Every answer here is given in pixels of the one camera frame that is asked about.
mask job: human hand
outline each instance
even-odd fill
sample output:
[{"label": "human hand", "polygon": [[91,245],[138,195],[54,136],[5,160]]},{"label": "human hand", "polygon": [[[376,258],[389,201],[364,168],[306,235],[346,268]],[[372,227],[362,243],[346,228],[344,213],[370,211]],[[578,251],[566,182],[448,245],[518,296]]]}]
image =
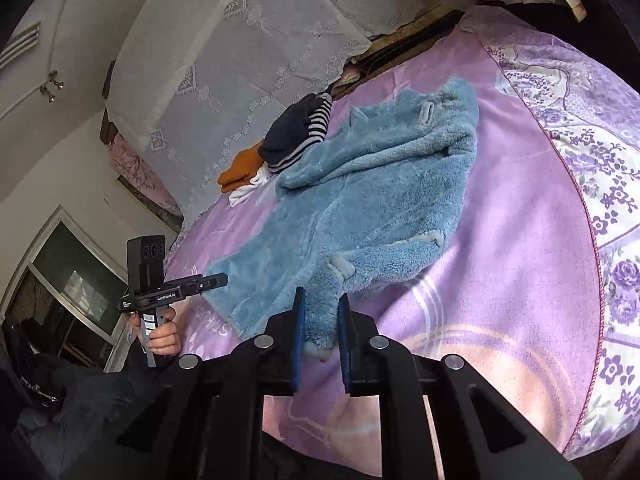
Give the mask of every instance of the human hand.
[{"label": "human hand", "polygon": [[[151,331],[149,334],[150,341],[146,348],[157,355],[173,356],[182,349],[180,336],[178,336],[178,327],[173,322],[175,309],[168,307],[162,317],[165,323]],[[129,323],[133,327],[136,336],[140,336],[142,332],[140,330],[140,316],[137,312],[129,316]]]}]

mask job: pink cloth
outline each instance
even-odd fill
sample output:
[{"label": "pink cloth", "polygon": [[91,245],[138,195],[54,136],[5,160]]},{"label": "pink cloth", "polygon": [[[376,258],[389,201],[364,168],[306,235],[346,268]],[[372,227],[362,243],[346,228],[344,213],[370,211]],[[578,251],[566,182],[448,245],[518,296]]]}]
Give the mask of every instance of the pink cloth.
[{"label": "pink cloth", "polygon": [[133,187],[169,213],[182,216],[174,197],[169,194],[147,163],[127,144],[123,136],[116,135],[110,150],[113,167]]},{"label": "pink cloth", "polygon": [[[353,307],[414,353],[464,356],[562,450],[593,376],[598,267],[571,177],[529,109],[504,87],[494,60],[475,35],[456,28],[335,102],[329,132],[353,106],[390,99],[407,86],[433,92],[452,76],[474,86],[480,108],[478,158],[458,230],[436,264],[382,293],[365,291]],[[168,278],[202,272],[232,253],[260,230],[274,204],[273,182],[236,208],[219,200],[185,236]],[[185,316],[184,352],[213,358],[238,343],[202,298]],[[300,392],[267,399],[264,428],[309,456],[381,473],[377,400],[344,394],[337,352],[325,363],[304,360]]]}]

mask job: ceiling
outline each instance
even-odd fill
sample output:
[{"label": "ceiling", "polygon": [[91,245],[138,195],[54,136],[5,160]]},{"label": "ceiling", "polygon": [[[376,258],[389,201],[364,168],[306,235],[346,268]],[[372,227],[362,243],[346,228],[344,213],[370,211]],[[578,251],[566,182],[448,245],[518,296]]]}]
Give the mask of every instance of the ceiling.
[{"label": "ceiling", "polygon": [[[107,70],[144,2],[34,1],[16,32],[41,21],[40,41],[0,71],[0,201],[45,153],[104,108]],[[49,85],[52,104],[38,90],[51,69],[65,84],[60,91]]]}]

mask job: white wall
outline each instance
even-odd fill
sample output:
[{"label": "white wall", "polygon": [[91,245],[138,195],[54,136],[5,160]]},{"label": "white wall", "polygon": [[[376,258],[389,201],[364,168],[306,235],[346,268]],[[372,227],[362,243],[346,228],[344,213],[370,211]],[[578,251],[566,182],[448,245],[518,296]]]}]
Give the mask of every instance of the white wall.
[{"label": "white wall", "polygon": [[84,232],[124,269],[126,243],[140,235],[175,238],[116,181],[95,115],[50,150],[0,204],[0,297],[27,248],[61,205]]}]

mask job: blue fleece garment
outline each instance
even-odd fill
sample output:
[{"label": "blue fleece garment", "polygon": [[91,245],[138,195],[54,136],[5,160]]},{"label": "blue fleece garment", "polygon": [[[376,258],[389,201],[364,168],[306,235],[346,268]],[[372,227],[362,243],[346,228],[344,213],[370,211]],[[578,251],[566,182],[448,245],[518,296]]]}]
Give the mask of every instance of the blue fleece garment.
[{"label": "blue fleece garment", "polygon": [[478,114],[463,79],[353,109],[279,176],[280,203],[260,234],[210,265],[229,280],[204,296],[246,339],[304,286],[305,339],[332,348],[341,295],[409,280],[444,252],[476,159]]}]

